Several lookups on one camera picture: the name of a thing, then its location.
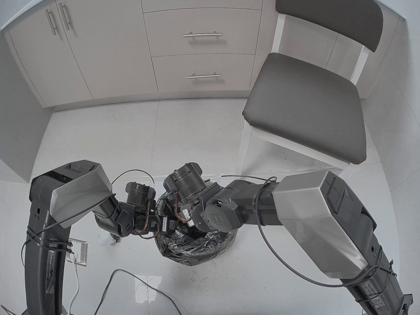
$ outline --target electrical outlet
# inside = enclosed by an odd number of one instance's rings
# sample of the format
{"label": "electrical outlet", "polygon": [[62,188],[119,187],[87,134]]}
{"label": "electrical outlet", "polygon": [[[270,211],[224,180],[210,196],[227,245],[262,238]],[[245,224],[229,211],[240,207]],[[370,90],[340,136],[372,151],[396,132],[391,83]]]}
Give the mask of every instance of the electrical outlet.
{"label": "electrical outlet", "polygon": [[[71,247],[71,250],[74,253],[77,253],[76,264],[86,266],[87,265],[87,242],[83,240],[72,239],[72,238],[69,238],[68,241],[73,244],[73,246]],[[67,261],[71,262],[70,253],[68,252],[66,255],[66,259]]]}

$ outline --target robotic arm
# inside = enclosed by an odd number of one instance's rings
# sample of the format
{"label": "robotic arm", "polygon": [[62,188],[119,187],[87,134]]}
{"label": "robotic arm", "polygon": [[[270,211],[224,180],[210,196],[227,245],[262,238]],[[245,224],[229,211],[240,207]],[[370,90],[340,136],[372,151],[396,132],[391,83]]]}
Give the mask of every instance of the robotic arm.
{"label": "robotic arm", "polygon": [[[198,164],[187,163],[164,181],[188,226],[229,232],[258,222],[284,225],[325,275],[349,284],[347,289],[367,314],[408,314],[412,295],[402,294],[392,264],[373,233],[375,221],[338,176],[317,171],[265,185],[235,180],[223,188],[217,183],[207,186],[201,174]],[[100,228],[120,237],[176,228],[172,216],[155,213],[153,188],[130,182],[126,192],[127,202],[118,202],[102,166],[86,160],[32,180],[24,314],[66,313],[61,300],[70,229],[89,211]]]}

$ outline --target cabinet handle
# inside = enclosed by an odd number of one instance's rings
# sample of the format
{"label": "cabinet handle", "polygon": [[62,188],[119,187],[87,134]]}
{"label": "cabinet handle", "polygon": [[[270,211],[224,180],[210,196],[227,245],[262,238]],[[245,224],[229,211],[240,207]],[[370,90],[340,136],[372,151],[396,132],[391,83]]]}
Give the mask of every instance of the cabinet handle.
{"label": "cabinet handle", "polygon": [[62,3],[59,3],[59,5],[60,5],[60,10],[61,10],[61,15],[63,16],[64,24],[66,25],[67,30],[70,30],[70,27],[69,27],[70,22],[67,22],[66,13],[64,12],[64,7],[66,7],[66,5],[63,5]]}
{"label": "cabinet handle", "polygon": [[216,75],[216,72],[213,72],[213,75],[198,75],[196,76],[194,73],[192,76],[187,76],[188,79],[192,78],[209,78],[209,77],[221,77],[222,75]]}
{"label": "cabinet handle", "polygon": [[50,23],[52,33],[55,36],[55,34],[56,34],[55,31],[57,30],[57,27],[54,27],[53,21],[51,20],[50,14],[52,14],[52,12],[50,10],[46,9],[45,13],[47,14],[48,22]]}
{"label": "cabinet handle", "polygon": [[199,36],[222,36],[222,33],[216,33],[216,30],[213,33],[203,33],[203,34],[193,34],[191,31],[189,34],[182,35],[183,37],[199,37]]}

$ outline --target chair seat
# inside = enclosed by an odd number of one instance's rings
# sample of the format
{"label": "chair seat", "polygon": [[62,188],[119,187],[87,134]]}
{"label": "chair seat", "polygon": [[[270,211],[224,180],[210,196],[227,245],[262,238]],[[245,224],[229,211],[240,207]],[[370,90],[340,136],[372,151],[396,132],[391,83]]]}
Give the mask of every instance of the chair seat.
{"label": "chair seat", "polygon": [[356,86],[290,56],[271,53],[245,105],[253,127],[339,160],[366,160],[366,135]]}

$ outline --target outlet cover plate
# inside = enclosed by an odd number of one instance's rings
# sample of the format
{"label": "outlet cover plate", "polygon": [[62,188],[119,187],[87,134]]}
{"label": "outlet cover plate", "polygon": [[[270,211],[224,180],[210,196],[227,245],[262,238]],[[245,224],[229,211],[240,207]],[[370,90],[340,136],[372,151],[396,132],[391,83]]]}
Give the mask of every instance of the outlet cover plate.
{"label": "outlet cover plate", "polygon": [[[86,266],[87,265],[87,242],[83,240],[69,238],[69,242],[73,244],[73,248],[80,248],[80,253],[78,253],[76,264]],[[71,262],[70,253],[67,252],[66,260]]]}

